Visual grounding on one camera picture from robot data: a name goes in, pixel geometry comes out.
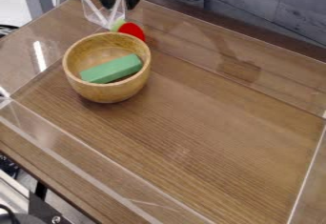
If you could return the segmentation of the red plush fruit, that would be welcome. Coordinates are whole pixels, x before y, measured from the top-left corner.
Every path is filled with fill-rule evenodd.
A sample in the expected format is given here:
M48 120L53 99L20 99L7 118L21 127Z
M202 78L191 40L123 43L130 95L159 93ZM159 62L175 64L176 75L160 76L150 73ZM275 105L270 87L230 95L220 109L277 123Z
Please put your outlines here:
M130 34L136 38L139 38L142 41L146 40L146 34L143 29L135 23L127 22L123 19L119 19L118 21L114 22L111 31Z

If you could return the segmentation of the wooden bowl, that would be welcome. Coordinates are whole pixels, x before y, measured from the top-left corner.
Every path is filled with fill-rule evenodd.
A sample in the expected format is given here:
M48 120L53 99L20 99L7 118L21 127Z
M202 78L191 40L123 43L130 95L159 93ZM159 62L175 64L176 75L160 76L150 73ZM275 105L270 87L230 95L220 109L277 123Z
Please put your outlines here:
M150 47L138 37L102 32L72 44L63 70L75 92L96 103L116 103L132 97L150 78Z

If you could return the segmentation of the green rectangular block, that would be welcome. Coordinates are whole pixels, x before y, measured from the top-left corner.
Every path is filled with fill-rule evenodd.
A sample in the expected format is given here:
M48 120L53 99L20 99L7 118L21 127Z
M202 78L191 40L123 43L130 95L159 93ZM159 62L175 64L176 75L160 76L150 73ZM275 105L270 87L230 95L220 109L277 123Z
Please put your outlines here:
M90 83L106 84L132 75L143 68L136 54L116 58L80 72L80 78Z

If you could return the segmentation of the clear acrylic tray enclosure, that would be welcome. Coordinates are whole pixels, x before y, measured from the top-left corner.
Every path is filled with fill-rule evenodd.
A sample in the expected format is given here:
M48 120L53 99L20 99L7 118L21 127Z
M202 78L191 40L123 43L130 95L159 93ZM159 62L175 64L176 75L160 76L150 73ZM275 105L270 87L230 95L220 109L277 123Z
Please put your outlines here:
M326 50L168 0L130 19L150 81L116 104L65 78L80 0L0 38L0 153L98 224L326 224Z

